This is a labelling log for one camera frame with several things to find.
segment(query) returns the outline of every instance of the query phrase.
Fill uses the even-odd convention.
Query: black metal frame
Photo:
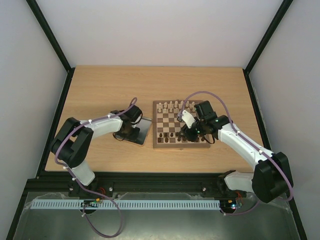
[[[26,0],[30,6],[34,16],[38,20],[41,28],[45,35],[50,41],[53,49],[59,57],[62,65],[64,66],[67,77],[65,84],[58,102],[58,106],[52,121],[50,132],[45,144],[45,148],[40,160],[39,168],[36,173],[36,178],[28,179],[22,193],[20,202],[18,204],[15,216],[13,218],[7,239],[13,239],[20,215],[22,213],[27,195],[29,192],[68,192],[71,177],[67,172],[46,172],[45,166],[47,164],[48,156],[50,153],[49,144],[54,139],[57,131],[58,123],[61,117],[61,113],[68,95],[68,90],[72,81],[75,68],[71,67],[67,58],[65,57],[57,39],[50,29],[48,22],[46,21],[41,9],[39,8],[36,0]],[[260,109],[257,103],[253,86],[249,77],[251,70],[256,64],[258,58],[265,49],[267,43],[275,32],[281,19],[285,15],[289,6],[293,0],[284,0],[275,14],[272,22],[270,23],[267,31],[261,39],[257,49],[255,50],[251,60],[247,67],[243,70],[243,75],[247,84],[248,92],[252,102],[253,110],[255,113],[258,128],[261,134],[262,142],[264,147],[270,149],[270,143],[264,126],[264,122],[260,113]],[[213,193],[217,199],[225,199],[225,196],[219,195],[217,191],[217,179],[220,173],[212,174],[197,174],[197,173],[118,173],[118,172],[96,172],[96,177],[100,184],[110,186],[113,192],[125,193],[125,192],[161,192],[161,193],[191,193],[198,194],[202,193],[206,197],[212,197]],[[292,199],[289,202],[295,224],[298,229],[300,239],[306,240],[306,233],[304,231],[299,212],[295,203]]]

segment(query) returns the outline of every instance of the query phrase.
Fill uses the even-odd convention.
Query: wooden table
[[[233,121],[262,144],[243,70],[235,67],[77,66],[60,118],[58,130],[69,117],[94,119],[112,110],[126,109],[133,97],[143,116],[152,118],[154,100],[184,99],[196,91],[217,94],[226,103]],[[225,111],[210,95],[218,116]],[[120,142],[106,134],[91,142],[86,161],[93,171],[145,173],[252,172],[233,149],[216,141],[209,149],[153,149],[152,130],[143,147]],[[51,153],[46,171],[62,171]]]

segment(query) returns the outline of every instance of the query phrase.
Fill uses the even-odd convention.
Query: white perforated rail
[[[116,200],[122,210],[220,210],[218,200]],[[35,199],[31,209],[82,209],[84,200]],[[110,201],[94,203],[86,209],[115,210]]]

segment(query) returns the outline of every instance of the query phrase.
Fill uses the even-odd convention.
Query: white wall
[[[274,151],[290,162],[308,239],[319,239],[320,1],[295,0],[251,74]]]
[[[0,239],[34,178],[66,72],[24,0],[0,0]]]
[[[282,0],[38,0],[75,65],[245,67]]]

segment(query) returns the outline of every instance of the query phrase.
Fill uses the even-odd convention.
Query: robotic arm
[[[198,118],[194,118],[186,110],[182,112],[182,116],[178,120],[182,120],[186,124],[182,127],[180,134],[191,142],[194,142],[198,136],[204,137],[207,134],[211,134],[213,140],[220,140],[230,146],[243,157],[254,170],[254,173],[229,171],[223,174],[221,176],[223,180],[219,182],[222,192],[229,189],[255,193],[256,196],[265,203],[287,192],[288,185],[284,178],[262,152],[275,161],[288,178],[291,186],[293,186],[292,175],[286,155],[282,152],[275,154],[271,150],[260,146],[241,132],[233,122],[230,122],[227,116],[222,115],[218,117],[209,101],[196,104],[195,109]],[[245,137],[251,144],[240,137],[240,135]]]
[[[107,133],[116,133],[129,140],[138,137],[140,129],[136,125],[142,118],[142,111],[133,105],[130,110],[119,115],[121,112],[123,110],[115,110],[110,112],[107,117],[102,117],[101,120],[95,122],[89,120],[89,124],[81,127],[72,135],[72,137],[76,137],[75,140],[67,140],[59,152],[58,159],[67,164],[83,185],[88,186],[95,178],[94,172],[85,160],[92,139]],[[87,121],[78,121],[73,117],[68,118],[52,141],[50,150],[56,154],[63,140],[72,130],[85,122]]]

